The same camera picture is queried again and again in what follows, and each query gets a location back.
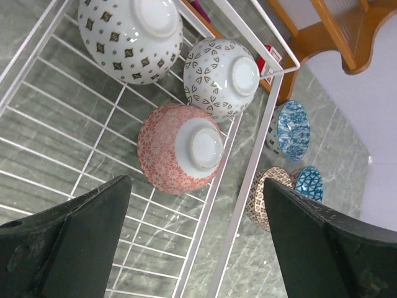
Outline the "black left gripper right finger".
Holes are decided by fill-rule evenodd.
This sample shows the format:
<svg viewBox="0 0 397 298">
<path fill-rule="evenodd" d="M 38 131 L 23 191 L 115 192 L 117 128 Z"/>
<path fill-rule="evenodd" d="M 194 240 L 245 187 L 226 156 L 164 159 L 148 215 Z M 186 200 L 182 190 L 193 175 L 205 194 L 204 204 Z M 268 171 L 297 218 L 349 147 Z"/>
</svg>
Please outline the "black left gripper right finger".
<svg viewBox="0 0 397 298">
<path fill-rule="evenodd" d="M 396 297 L 396 232 L 267 178 L 264 199 L 289 297 Z"/>
</svg>

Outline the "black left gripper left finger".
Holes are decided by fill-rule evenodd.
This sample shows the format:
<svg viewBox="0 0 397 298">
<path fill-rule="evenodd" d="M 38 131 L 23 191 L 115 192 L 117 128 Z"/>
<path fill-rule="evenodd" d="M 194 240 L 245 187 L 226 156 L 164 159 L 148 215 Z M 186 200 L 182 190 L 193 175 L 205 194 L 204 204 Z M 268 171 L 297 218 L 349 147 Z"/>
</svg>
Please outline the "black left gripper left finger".
<svg viewBox="0 0 397 298">
<path fill-rule="evenodd" d="M 104 297 L 132 182 L 1 225 L 1 297 Z"/>
</svg>

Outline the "red patterned bowl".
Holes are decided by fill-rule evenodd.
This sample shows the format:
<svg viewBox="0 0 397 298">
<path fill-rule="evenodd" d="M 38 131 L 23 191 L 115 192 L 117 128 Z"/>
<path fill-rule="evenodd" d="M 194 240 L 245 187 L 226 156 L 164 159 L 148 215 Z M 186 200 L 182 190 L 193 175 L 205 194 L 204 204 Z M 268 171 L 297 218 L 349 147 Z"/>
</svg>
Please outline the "red patterned bowl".
<svg viewBox="0 0 397 298">
<path fill-rule="evenodd" d="M 207 185 L 219 170 L 223 140 L 215 121 L 203 110 L 165 104 L 143 122 L 137 154 L 143 175 L 167 194 Z"/>
</svg>

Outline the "white petal pattern bowl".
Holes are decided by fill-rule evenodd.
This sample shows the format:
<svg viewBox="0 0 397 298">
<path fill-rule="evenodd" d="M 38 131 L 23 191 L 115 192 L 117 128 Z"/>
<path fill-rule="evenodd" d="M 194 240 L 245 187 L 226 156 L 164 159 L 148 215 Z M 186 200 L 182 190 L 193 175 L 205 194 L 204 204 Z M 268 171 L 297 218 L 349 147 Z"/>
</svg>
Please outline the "white petal pattern bowl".
<svg viewBox="0 0 397 298">
<path fill-rule="evenodd" d="M 227 38 L 206 38 L 188 53 L 183 83 L 190 105 L 216 122 L 244 112 L 254 99 L 260 72 L 251 53 Z"/>
</svg>

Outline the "olive leaf pattern bowl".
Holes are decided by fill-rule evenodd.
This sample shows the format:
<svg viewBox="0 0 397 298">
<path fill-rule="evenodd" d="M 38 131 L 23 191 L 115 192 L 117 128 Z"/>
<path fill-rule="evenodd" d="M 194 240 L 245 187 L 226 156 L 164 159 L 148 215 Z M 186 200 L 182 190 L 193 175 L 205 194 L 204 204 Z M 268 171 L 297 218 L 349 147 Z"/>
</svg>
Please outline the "olive leaf pattern bowl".
<svg viewBox="0 0 397 298">
<path fill-rule="evenodd" d="M 78 26 L 95 62 L 114 78 L 135 85 L 165 76 L 184 39 L 174 1 L 80 1 Z"/>
</svg>

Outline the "blue triangle pattern bowl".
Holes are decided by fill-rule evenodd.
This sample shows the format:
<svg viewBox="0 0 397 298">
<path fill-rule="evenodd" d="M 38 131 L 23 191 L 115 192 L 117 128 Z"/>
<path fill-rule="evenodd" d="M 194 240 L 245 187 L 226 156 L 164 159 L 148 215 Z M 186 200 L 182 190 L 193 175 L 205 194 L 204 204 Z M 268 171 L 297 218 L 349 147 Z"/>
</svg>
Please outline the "blue triangle pattern bowl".
<svg viewBox="0 0 397 298">
<path fill-rule="evenodd" d="M 323 180 L 319 169 L 315 166 L 306 166 L 290 173 L 292 188 L 316 202 L 323 201 Z"/>
</svg>

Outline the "brown geometric pattern bowl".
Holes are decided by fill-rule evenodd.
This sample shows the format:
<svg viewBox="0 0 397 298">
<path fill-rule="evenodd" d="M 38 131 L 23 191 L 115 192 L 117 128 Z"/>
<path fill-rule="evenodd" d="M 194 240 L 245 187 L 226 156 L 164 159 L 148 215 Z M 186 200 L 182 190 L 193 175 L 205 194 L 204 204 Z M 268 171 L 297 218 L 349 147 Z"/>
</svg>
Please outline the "brown geometric pattern bowl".
<svg viewBox="0 0 397 298">
<path fill-rule="evenodd" d="M 244 212 L 252 222 L 266 232 L 270 232 L 264 201 L 264 181 L 266 178 L 275 179 L 290 188 L 292 188 L 292 180 L 285 169 L 273 166 L 258 171 L 252 181 Z"/>
</svg>

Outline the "blue floral pattern bowl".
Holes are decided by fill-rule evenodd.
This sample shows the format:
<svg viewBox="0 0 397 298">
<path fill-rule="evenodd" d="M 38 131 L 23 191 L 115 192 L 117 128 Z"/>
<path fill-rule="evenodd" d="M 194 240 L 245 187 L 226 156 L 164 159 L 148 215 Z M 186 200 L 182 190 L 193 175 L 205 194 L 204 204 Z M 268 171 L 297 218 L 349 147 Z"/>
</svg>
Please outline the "blue floral pattern bowl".
<svg viewBox="0 0 397 298">
<path fill-rule="evenodd" d="M 310 144 L 310 121 L 306 109 L 291 100 L 275 108 L 265 138 L 268 149 L 289 161 L 300 161 Z"/>
</svg>

